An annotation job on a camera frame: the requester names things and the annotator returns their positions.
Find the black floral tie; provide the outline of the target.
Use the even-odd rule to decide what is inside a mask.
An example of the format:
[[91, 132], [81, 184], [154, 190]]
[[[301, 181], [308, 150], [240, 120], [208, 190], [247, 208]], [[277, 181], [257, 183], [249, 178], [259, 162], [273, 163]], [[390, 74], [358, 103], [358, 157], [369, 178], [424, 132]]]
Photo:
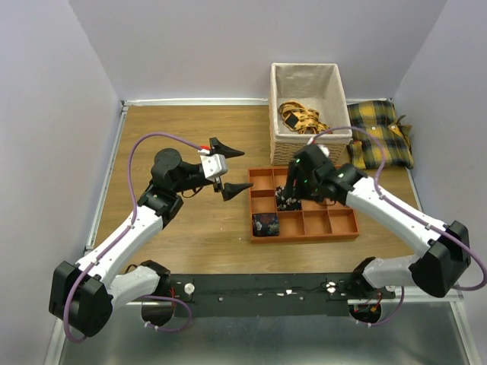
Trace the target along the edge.
[[275, 203], [277, 211], [300, 211], [301, 200], [293, 197], [285, 197], [285, 187], [277, 186], [275, 189]]

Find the orange compartment tray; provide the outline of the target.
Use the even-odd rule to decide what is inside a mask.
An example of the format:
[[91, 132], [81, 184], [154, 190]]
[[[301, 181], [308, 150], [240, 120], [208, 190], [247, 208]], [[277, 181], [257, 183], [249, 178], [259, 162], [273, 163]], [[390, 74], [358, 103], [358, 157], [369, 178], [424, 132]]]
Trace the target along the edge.
[[[355, 211], [338, 202], [323, 204], [302, 201], [300, 211], [277, 211], [275, 189], [284, 186], [286, 167], [251, 168], [248, 170], [250, 188], [250, 240], [254, 244], [304, 243], [354, 240], [359, 236]], [[279, 217], [278, 236], [256, 237], [252, 233], [252, 215], [276, 213]]]

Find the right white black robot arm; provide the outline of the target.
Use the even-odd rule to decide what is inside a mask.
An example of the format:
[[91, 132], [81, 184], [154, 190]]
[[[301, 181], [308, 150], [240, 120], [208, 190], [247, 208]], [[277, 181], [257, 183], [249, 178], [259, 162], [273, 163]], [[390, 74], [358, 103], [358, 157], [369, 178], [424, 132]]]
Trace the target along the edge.
[[369, 297], [386, 286], [412, 285], [433, 297], [445, 297], [471, 263], [468, 230], [462, 223], [445, 224], [423, 214], [350, 163], [335, 167], [318, 144], [304, 146], [291, 158], [284, 195], [318, 203], [331, 200], [360, 211], [411, 248], [408, 256], [361, 262], [348, 283], [357, 297]]

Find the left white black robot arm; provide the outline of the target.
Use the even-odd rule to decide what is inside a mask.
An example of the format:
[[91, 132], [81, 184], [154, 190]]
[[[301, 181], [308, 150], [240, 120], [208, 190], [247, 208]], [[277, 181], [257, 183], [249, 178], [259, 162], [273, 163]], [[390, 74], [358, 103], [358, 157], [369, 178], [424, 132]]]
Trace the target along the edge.
[[128, 274], [120, 269], [134, 253], [161, 232], [183, 206], [185, 191], [198, 193], [206, 186], [229, 201], [251, 187], [249, 183], [223, 183], [227, 161], [242, 155], [217, 138], [197, 145], [180, 138], [180, 143], [199, 155], [198, 164], [187, 163], [178, 150], [164, 148], [154, 156], [148, 187], [140, 197], [129, 189], [132, 211], [96, 249], [76, 263], [61, 262], [53, 272], [49, 312], [62, 320], [66, 338], [81, 343], [95, 336], [113, 311], [139, 297], [163, 299], [170, 275], [164, 267], [149, 262]]

